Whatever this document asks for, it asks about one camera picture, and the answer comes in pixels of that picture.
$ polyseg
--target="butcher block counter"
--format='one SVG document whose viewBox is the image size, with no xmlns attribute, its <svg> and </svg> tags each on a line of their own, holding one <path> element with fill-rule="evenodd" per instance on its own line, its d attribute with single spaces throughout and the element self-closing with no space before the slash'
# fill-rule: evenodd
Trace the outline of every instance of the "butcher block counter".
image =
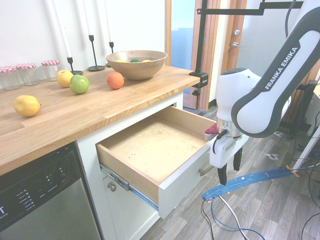
<svg viewBox="0 0 320 240">
<path fill-rule="evenodd" d="M 199 82 L 189 70 L 164 66 L 148 80 L 126 80 L 112 90 L 106 82 L 111 68 L 85 71 L 89 90 L 75 94 L 57 82 L 41 82 L 13 91 L 0 89 L 0 175 L 86 136 Z M 33 117 L 15 112 L 20 95 L 41 104 Z"/>
</svg>

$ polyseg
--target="candle holder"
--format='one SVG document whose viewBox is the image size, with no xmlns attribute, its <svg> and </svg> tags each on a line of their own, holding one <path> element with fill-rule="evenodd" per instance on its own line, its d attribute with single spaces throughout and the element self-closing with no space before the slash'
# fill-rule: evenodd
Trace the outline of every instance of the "candle holder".
<svg viewBox="0 0 320 240">
<path fill-rule="evenodd" d="M 71 72 L 73 73 L 73 75 L 82 75 L 84 73 L 83 71 L 74 71 L 74 68 L 72 67 L 72 63 L 74 62 L 74 60 L 72 59 L 72 57 L 67 57 L 66 59 L 71 66 Z"/>
<path fill-rule="evenodd" d="M 92 51 L 93 51 L 95 66 L 88 67 L 88 70 L 92 71 L 92 72 L 101 71 L 101 70 L 105 69 L 106 66 L 101 66 L 101 65 L 98 66 L 97 65 L 97 59 L 96 59 L 96 53 L 95 53 L 95 47 L 94 47 L 94 40 L 95 40 L 94 36 L 93 35 L 89 35 L 89 40 L 91 41 L 91 44 L 92 44 Z"/>
<path fill-rule="evenodd" d="M 109 42 L 109 46 L 110 46 L 110 48 L 111 48 L 111 53 L 114 53 L 114 42 L 113 41 L 110 41 Z M 111 68 L 111 66 L 110 66 L 110 64 L 107 62 L 106 63 L 106 66 L 108 67 L 108 68 Z"/>
</svg>

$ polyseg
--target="wooden floor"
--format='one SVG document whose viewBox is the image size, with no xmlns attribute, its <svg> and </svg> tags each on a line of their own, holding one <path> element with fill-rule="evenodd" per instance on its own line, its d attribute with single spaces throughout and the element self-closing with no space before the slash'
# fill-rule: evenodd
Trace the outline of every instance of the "wooden floor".
<svg viewBox="0 0 320 240">
<path fill-rule="evenodd" d="M 205 117 L 215 119 L 216 109 L 211 108 Z M 308 137 L 299 132 L 296 144 L 305 145 Z M 250 138 L 243 147 L 240 171 L 234 171 L 232 162 L 228 165 L 228 179 L 250 173 L 271 170 L 285 165 L 292 159 L 294 140 L 285 134 L 273 134 L 266 138 Z M 251 184 L 222 197 L 236 213 L 242 228 L 252 228 L 262 233 L 266 240 L 300 240 L 306 220 L 320 209 L 312 202 L 308 189 L 309 178 L 304 170 L 299 177 L 288 176 L 275 180 Z M 312 178 L 320 180 L 320 174 L 314 172 Z M 198 185 L 165 219 L 157 223 L 141 238 L 142 240 L 210 240 L 209 225 L 201 214 L 202 194 L 219 184 L 217 169 L 209 172 Z M 320 184 L 311 181 L 312 195 L 320 204 Z M 236 226 L 228 208 L 217 199 L 215 212 L 220 221 Z M 204 211 L 209 216 L 215 240 L 242 240 L 239 231 L 230 230 L 213 221 L 210 204 L 204 203 Z M 256 233 L 246 233 L 250 240 L 261 240 Z M 320 240 L 320 218 L 314 217 L 303 234 L 304 240 Z"/>
</svg>

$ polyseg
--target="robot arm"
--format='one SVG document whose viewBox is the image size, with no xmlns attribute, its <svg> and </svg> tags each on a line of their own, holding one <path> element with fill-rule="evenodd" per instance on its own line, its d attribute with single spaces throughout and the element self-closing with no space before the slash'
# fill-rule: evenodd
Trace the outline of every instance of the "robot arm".
<svg viewBox="0 0 320 240">
<path fill-rule="evenodd" d="M 238 130 L 265 138 L 279 127 L 293 91 L 320 58 L 320 1 L 304 1 L 297 23 L 256 86 L 232 106 Z"/>
<path fill-rule="evenodd" d="M 234 156 L 239 170 L 242 147 L 249 139 L 265 138 L 279 127 L 291 94 L 320 58 L 320 1 L 305 0 L 295 27 L 262 77 L 249 69 L 223 73 L 217 82 L 217 131 L 210 164 L 226 184 L 227 161 Z"/>
</svg>

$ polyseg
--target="drawer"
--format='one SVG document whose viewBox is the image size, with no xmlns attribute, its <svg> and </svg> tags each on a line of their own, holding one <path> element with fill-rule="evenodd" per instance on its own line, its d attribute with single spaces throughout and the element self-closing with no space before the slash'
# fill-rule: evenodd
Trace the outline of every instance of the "drawer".
<svg viewBox="0 0 320 240">
<path fill-rule="evenodd" d="M 170 106 L 96 144 L 101 169 L 165 218 L 201 180 L 216 122 Z"/>
</svg>

